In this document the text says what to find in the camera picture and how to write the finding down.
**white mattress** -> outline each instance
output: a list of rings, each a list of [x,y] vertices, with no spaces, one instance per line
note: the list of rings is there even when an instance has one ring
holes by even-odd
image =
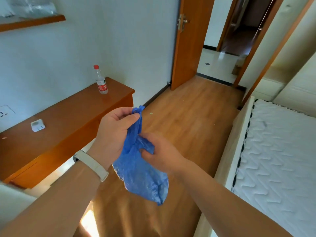
[[[316,119],[254,104],[232,192],[294,237],[316,235]]]

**bottle label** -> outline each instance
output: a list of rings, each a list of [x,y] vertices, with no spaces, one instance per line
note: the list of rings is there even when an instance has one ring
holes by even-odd
[[[107,86],[105,84],[105,80],[97,80],[98,88],[100,91],[106,91]]]

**wooden shelf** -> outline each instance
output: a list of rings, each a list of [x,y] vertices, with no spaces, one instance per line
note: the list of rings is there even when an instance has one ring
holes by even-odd
[[[26,19],[16,16],[12,17],[0,17],[0,32],[10,31],[14,29],[20,29],[30,26],[39,26],[45,25],[53,22],[65,21],[66,18],[64,15],[43,17],[38,19]]]
[[[106,84],[106,95],[94,83],[0,133],[0,180],[34,187],[96,137],[106,113],[133,106],[132,88],[109,77]],[[30,123],[38,119],[46,128],[33,132]]]

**wall socket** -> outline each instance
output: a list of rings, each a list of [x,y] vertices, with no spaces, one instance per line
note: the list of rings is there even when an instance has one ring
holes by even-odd
[[[0,121],[9,118],[12,114],[15,114],[15,112],[8,105],[0,106]]]

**bed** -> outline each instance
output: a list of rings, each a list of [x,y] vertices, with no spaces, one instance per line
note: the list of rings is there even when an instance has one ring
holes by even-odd
[[[316,233],[316,118],[251,97],[215,179],[294,237]],[[194,237],[215,237],[204,214]]]

